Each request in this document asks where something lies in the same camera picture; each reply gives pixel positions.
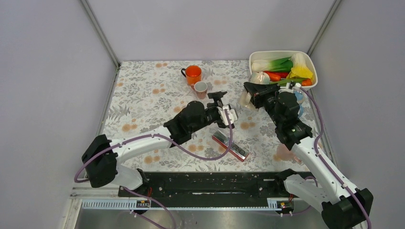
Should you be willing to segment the white rectangular vegetable bin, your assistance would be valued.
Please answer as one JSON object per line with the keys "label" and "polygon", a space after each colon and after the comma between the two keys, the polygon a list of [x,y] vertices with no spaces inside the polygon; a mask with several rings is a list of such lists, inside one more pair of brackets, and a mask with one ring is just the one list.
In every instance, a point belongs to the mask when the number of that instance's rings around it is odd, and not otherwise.
{"label": "white rectangular vegetable bin", "polygon": [[301,51],[257,51],[250,54],[249,63],[251,73],[272,73],[273,81],[295,80],[304,83],[304,89],[311,89],[319,82],[312,59]]}

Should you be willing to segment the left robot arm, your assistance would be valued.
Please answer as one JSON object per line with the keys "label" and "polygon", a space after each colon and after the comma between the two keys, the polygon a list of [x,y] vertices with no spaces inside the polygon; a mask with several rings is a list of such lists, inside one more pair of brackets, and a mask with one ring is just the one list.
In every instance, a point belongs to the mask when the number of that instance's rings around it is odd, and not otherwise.
{"label": "left robot arm", "polygon": [[75,175],[76,183],[89,182],[99,188],[115,184],[129,188],[136,196],[148,191],[140,169],[123,166],[127,160],[154,150],[180,147],[192,134],[211,124],[219,128],[234,128],[238,114],[230,104],[223,104],[225,92],[209,93],[212,103],[189,102],[174,118],[163,125],[130,138],[108,139],[105,134],[94,138],[82,155],[83,166]]}

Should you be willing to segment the cream patterned mug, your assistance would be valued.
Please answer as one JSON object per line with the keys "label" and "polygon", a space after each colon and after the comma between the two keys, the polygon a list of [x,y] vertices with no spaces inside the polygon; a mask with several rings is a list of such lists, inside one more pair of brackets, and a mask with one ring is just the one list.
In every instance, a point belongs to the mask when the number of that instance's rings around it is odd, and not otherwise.
{"label": "cream patterned mug", "polygon": [[[260,89],[260,86],[258,85],[268,85],[270,83],[270,77],[267,73],[265,72],[253,72],[249,78],[249,83],[254,84],[254,86],[248,86],[249,89],[253,91],[253,93],[257,92]],[[238,100],[238,103],[247,109],[258,111],[257,108],[253,105],[253,102],[251,101],[252,99],[252,94],[249,92],[249,90],[244,90],[242,91],[242,94]]]}

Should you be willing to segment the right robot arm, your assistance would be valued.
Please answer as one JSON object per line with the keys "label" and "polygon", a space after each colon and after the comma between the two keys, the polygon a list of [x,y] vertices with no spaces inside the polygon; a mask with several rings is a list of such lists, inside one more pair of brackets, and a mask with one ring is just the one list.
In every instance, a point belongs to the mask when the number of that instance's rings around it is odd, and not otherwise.
{"label": "right robot arm", "polygon": [[299,83],[287,83],[282,88],[278,84],[245,82],[244,88],[251,96],[250,103],[256,109],[263,108],[275,124],[279,141],[307,166],[318,183],[314,185],[289,169],[274,183],[275,193],[282,197],[290,193],[304,200],[321,214],[330,229],[350,229],[363,222],[372,228],[372,193],[366,188],[360,190],[319,147],[324,127],[314,137],[311,127],[298,117],[294,91],[308,91]]}

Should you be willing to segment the orange mug black handle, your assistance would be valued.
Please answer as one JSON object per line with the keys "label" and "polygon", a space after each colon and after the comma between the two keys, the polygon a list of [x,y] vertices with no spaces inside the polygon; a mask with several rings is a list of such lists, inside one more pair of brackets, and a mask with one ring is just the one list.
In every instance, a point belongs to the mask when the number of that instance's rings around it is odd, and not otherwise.
{"label": "orange mug black handle", "polygon": [[189,86],[195,85],[202,80],[202,70],[197,65],[190,65],[181,69],[181,74],[186,78]]}

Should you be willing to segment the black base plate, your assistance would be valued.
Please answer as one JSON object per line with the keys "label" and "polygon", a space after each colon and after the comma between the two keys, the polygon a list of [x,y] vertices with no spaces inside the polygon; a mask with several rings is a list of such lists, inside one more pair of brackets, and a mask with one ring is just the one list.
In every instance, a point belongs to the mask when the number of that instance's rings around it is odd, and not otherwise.
{"label": "black base plate", "polygon": [[167,208],[258,208],[269,198],[290,194],[278,172],[145,172],[147,182],[136,193]]}

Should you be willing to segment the floral tablecloth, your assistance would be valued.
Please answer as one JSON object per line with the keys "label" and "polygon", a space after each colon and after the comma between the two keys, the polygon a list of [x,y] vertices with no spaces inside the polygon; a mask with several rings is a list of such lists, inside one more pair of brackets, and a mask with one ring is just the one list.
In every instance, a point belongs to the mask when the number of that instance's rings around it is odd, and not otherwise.
{"label": "floral tablecloth", "polygon": [[249,61],[156,61],[123,62],[116,80],[103,133],[110,139],[132,137],[153,130],[197,99],[181,69],[197,65],[209,92],[227,91],[223,102],[238,113],[234,142],[249,156],[239,161],[212,140],[218,130],[213,124],[192,135],[181,148],[154,150],[127,160],[124,165],[160,172],[267,172],[291,168],[307,171],[301,163],[274,159],[280,144],[275,126],[264,110],[242,107],[238,100],[243,83],[250,77]]}

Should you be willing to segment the orange carrot toy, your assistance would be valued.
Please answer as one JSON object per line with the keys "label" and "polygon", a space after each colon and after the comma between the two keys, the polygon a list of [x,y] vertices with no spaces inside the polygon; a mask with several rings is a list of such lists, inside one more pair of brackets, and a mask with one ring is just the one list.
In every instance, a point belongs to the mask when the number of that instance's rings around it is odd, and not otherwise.
{"label": "orange carrot toy", "polygon": [[305,79],[301,82],[301,86],[312,86],[312,80],[311,79]]}

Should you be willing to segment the white enoki mushroom toy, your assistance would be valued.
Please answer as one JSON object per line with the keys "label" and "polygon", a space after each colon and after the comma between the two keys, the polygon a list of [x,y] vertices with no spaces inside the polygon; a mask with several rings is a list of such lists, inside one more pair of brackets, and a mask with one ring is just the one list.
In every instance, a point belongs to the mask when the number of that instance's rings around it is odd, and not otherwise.
{"label": "white enoki mushroom toy", "polygon": [[290,57],[293,63],[293,68],[307,68],[306,57],[303,53],[297,52]]}

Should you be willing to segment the red silver rectangular box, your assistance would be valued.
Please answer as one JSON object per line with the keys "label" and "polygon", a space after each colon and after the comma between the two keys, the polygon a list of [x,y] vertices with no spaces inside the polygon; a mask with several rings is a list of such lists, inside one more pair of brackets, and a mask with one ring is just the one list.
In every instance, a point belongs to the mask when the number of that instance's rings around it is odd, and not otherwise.
{"label": "red silver rectangular box", "polygon": [[237,143],[232,142],[230,144],[230,136],[225,135],[219,130],[212,135],[212,139],[224,149],[230,146],[229,152],[241,162],[244,162],[250,154],[247,149],[244,149]]}

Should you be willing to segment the translucent pink pitcher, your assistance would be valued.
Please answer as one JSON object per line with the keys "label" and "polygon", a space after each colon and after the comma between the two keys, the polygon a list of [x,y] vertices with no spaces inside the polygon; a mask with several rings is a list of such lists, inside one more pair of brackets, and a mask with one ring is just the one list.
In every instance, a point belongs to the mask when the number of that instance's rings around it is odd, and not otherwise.
{"label": "translucent pink pitcher", "polygon": [[288,150],[284,144],[279,144],[277,146],[274,159],[277,161],[290,161],[298,164],[302,163],[302,161],[292,151]]}

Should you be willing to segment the red chili toy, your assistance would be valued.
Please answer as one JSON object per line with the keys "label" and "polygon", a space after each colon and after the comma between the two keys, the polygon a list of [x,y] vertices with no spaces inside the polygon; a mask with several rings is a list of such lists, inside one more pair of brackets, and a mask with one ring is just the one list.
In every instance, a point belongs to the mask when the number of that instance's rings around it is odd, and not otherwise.
{"label": "red chili toy", "polygon": [[270,81],[272,82],[278,82],[283,79],[286,79],[286,77],[289,75],[288,72],[269,72],[269,71],[264,71],[269,76]]}

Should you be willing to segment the green cucumber toy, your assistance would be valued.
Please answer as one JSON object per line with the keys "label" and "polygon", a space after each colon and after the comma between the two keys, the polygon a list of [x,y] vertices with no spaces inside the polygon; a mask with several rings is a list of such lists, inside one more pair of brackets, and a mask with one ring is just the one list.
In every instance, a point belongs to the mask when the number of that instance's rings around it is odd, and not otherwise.
{"label": "green cucumber toy", "polygon": [[287,83],[302,83],[306,78],[293,78],[293,79],[282,79],[280,81],[272,82],[280,86],[285,86]]}

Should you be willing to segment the salmon pink mug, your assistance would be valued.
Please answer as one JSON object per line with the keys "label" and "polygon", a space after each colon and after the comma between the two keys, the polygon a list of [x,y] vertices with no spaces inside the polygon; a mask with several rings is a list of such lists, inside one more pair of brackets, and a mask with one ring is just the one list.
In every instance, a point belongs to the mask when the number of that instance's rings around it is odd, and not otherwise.
{"label": "salmon pink mug", "polygon": [[204,99],[207,96],[208,85],[205,82],[199,81],[194,86],[194,92],[199,99]]}

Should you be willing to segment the blue ceramic cup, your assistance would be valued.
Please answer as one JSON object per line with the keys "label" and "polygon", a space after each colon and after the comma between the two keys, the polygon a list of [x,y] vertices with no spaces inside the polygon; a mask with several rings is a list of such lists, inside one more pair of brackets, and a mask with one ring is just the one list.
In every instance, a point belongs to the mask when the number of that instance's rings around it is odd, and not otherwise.
{"label": "blue ceramic cup", "polygon": [[297,99],[297,103],[299,104],[298,118],[301,118],[304,113],[304,108],[302,104],[305,101],[305,96],[299,91],[295,91],[294,94]]}

